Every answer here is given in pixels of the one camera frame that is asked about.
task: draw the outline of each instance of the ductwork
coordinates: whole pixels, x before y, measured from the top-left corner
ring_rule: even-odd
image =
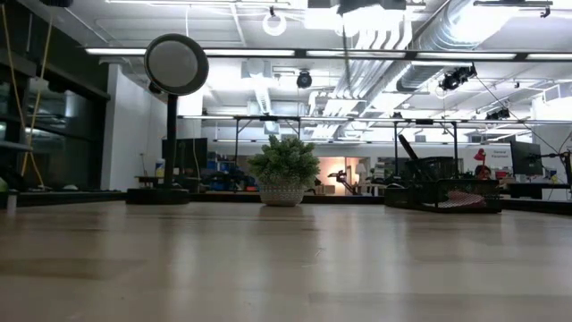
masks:
[[[474,0],[452,0],[421,36],[411,50],[472,50],[495,34],[512,16],[515,8],[474,6]],[[395,89],[415,92],[443,69],[442,66],[419,66],[395,62],[385,74],[377,91],[386,90],[395,81]]]

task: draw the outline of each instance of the ceiling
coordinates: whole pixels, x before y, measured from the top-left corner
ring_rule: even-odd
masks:
[[[50,12],[38,0],[19,0],[42,17]],[[407,15],[412,21],[413,34],[445,0],[425,0],[426,8]],[[247,9],[230,6],[188,7],[151,6],[146,4],[109,4],[105,0],[75,1],[69,10],[53,10],[55,25],[85,47],[145,47],[165,33],[189,33],[203,47],[273,47],[273,48],[340,48],[342,38],[333,30],[307,29],[302,22],[307,1],[297,1],[297,8],[283,11],[289,17],[287,28],[278,37],[263,30],[267,8]],[[542,8],[519,10],[506,24],[476,49],[480,50],[554,50],[568,51],[572,47],[572,6],[570,10],[553,8],[546,19],[539,17]],[[185,24],[188,15],[188,30]],[[348,38],[348,46],[358,46],[359,35]],[[212,59],[207,80],[204,106],[209,112],[228,106],[246,106],[256,101],[255,91],[240,77],[243,59]],[[141,59],[125,60],[123,71],[142,86],[147,85]],[[332,91],[345,77],[342,60],[270,59],[273,67],[268,83],[272,101],[295,101],[307,104],[313,91]],[[541,89],[529,89],[539,84],[572,79],[571,64],[482,63],[476,64],[478,76],[496,97],[509,97],[511,108],[518,117],[530,114],[531,97]],[[296,79],[300,70],[309,70],[313,88],[298,89]],[[441,117],[446,115],[475,116],[475,111],[496,102],[496,98],[477,80],[471,80],[457,91],[443,93],[436,88],[437,80],[428,81],[403,105],[390,111],[401,111],[411,117]],[[372,106],[372,111],[379,106]]]

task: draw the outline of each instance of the person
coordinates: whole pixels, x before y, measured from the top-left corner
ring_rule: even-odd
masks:
[[[486,165],[477,165],[475,178],[478,180],[491,180],[491,169]]]

